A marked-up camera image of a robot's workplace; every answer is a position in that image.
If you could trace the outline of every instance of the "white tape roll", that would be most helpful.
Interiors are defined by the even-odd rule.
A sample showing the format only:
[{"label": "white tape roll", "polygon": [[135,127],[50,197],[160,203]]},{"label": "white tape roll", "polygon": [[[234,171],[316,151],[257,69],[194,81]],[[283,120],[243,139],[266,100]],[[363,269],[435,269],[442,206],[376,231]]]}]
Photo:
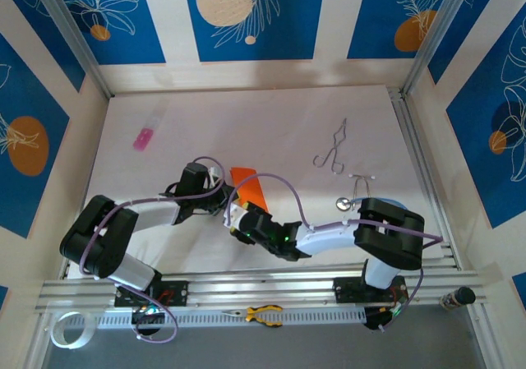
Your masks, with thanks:
[{"label": "white tape roll", "polygon": [[[64,330],[66,329],[68,319],[77,315],[84,317],[84,330],[77,340],[68,343],[66,338],[64,338]],[[70,311],[69,313],[62,315],[57,322],[53,324],[53,327],[51,328],[51,340],[53,341],[53,344],[59,348],[69,348],[70,350],[73,350],[74,348],[86,346],[93,337],[95,328],[97,328],[97,324],[95,318],[90,313]]]}]

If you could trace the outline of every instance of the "yellow-handled pliers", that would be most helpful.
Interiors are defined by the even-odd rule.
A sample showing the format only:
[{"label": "yellow-handled pliers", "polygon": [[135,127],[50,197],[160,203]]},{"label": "yellow-handled pliers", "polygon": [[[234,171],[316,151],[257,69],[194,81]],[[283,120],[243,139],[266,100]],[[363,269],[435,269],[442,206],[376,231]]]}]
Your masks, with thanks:
[{"label": "yellow-handled pliers", "polygon": [[245,321],[257,321],[260,324],[269,326],[270,328],[279,328],[281,325],[283,325],[282,322],[271,322],[264,320],[256,314],[262,313],[263,311],[268,310],[274,310],[274,311],[283,311],[283,308],[276,305],[266,305],[261,307],[248,307],[246,310],[229,310],[229,311],[223,311],[223,314],[226,316],[232,316],[232,317],[245,317]]}]

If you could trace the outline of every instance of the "gray floor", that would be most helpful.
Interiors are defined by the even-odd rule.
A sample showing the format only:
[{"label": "gray floor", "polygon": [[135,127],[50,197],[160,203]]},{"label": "gray floor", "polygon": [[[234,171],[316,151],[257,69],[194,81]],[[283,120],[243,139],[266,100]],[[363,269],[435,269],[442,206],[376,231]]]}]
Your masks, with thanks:
[{"label": "gray floor", "polygon": [[385,334],[363,325],[182,329],[151,345],[131,330],[99,330],[84,348],[48,350],[46,368],[346,369],[479,368],[464,309],[411,307]]}]

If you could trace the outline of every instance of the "pink object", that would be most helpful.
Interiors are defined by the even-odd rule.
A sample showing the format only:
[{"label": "pink object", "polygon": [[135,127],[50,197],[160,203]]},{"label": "pink object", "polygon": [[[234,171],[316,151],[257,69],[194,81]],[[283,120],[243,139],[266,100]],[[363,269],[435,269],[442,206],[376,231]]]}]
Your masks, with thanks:
[{"label": "pink object", "polygon": [[137,135],[137,138],[133,142],[133,148],[137,151],[144,151],[148,143],[150,143],[151,137],[154,135],[155,129],[161,123],[163,118],[164,108],[157,108],[148,118],[146,124],[142,127],[141,133]]},{"label": "pink object", "polygon": [[143,151],[148,143],[150,143],[151,137],[154,135],[154,130],[151,128],[142,128],[141,133],[137,136],[133,142],[133,148],[137,151]]}]

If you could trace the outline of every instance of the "orange circle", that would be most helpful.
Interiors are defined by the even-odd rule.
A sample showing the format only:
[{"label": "orange circle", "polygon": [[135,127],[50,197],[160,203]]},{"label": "orange circle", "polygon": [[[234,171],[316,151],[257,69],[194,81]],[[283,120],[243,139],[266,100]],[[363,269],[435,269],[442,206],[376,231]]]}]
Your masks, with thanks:
[{"label": "orange circle", "polygon": [[431,23],[435,20],[435,16],[436,11],[426,10],[425,12],[408,18],[396,31],[396,35],[394,35],[394,46],[399,51],[417,51],[422,45],[422,41]]},{"label": "orange circle", "polygon": [[494,131],[490,136],[490,150],[494,154],[502,154],[506,150],[506,135],[501,131]]},{"label": "orange circle", "polygon": [[97,40],[100,40],[101,42],[105,42],[111,36],[108,28],[106,28],[105,26],[101,26],[99,24],[93,25],[90,29],[90,33],[91,33],[91,36],[93,36]]},{"label": "orange circle", "polygon": [[[41,174],[49,155],[48,134],[44,126],[36,118],[24,116],[15,119],[9,130],[7,134],[15,138],[15,142],[7,147],[7,152],[15,169],[30,177]],[[23,140],[30,141],[31,145],[25,144]]]}]

